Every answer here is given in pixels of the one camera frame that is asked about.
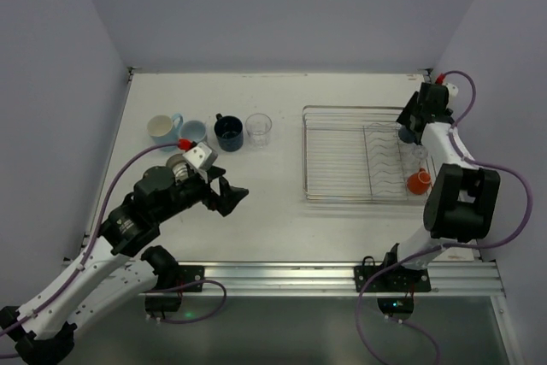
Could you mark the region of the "cream cup brown band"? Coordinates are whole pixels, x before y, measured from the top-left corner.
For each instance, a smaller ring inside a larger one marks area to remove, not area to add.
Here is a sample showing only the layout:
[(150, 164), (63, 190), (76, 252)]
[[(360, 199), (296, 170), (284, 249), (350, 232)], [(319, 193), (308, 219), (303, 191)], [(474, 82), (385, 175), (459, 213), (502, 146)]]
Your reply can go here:
[(181, 153), (170, 156), (166, 166), (172, 170), (177, 181), (184, 181), (188, 178), (187, 162)]

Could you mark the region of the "large dark blue mug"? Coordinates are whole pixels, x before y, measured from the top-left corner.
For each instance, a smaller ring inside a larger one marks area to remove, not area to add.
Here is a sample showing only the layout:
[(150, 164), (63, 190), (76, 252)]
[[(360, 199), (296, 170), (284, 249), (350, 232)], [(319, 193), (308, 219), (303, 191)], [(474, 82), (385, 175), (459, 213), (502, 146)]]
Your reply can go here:
[(220, 148), (225, 152), (240, 150), (244, 144), (243, 122), (238, 117), (221, 113), (215, 119), (214, 132)]

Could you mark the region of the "pale grey-blue mug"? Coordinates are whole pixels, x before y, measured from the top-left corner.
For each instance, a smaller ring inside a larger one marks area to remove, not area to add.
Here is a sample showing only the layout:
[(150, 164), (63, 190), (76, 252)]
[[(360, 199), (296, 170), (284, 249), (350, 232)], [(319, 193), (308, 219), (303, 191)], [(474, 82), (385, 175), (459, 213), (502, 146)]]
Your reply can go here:
[(208, 132), (206, 124), (201, 121), (186, 121), (179, 130), (179, 137), (195, 143), (206, 142)]

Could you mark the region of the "clear faceted glass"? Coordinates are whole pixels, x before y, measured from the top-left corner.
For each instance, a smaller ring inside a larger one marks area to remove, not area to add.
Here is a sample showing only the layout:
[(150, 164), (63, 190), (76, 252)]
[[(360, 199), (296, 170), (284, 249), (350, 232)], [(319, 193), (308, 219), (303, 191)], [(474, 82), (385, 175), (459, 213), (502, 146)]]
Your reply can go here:
[(245, 129), (250, 142), (258, 148), (266, 147), (270, 141), (273, 122), (268, 115), (255, 113), (245, 121)]

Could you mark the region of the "light blue mug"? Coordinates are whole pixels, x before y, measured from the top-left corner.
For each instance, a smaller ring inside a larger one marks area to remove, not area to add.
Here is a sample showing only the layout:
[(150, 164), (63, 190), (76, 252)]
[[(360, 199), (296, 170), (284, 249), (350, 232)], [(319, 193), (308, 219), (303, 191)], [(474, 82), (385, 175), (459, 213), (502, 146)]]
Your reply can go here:
[(179, 130), (183, 123), (180, 113), (156, 115), (148, 121), (146, 131), (155, 144), (175, 143), (179, 139)]

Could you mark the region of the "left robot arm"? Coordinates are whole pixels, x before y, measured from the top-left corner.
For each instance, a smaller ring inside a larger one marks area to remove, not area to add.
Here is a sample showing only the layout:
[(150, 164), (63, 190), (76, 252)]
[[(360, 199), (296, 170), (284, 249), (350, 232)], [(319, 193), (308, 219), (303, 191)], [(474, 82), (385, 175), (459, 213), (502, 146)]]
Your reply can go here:
[(248, 196), (234, 187), (224, 169), (178, 180), (171, 168), (153, 167), (113, 209), (82, 253), (35, 298), (1, 310), (1, 333), (15, 343), (27, 364), (57, 364), (76, 336), (100, 315), (144, 291), (175, 291), (182, 284), (179, 264), (152, 241), (160, 225), (201, 203), (222, 216)]

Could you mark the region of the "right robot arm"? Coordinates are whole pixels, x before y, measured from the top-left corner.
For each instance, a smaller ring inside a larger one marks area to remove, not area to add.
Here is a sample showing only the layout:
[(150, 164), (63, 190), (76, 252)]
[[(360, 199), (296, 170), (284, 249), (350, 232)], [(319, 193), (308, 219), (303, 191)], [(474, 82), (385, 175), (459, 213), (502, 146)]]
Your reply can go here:
[(399, 139), (425, 151), (437, 172), (428, 185), (420, 228), (385, 254), (384, 268), (424, 270), (452, 244), (467, 246), (490, 231), (501, 178), (473, 165), (473, 158), (458, 146), (449, 101), (447, 86), (423, 83), (397, 117)]

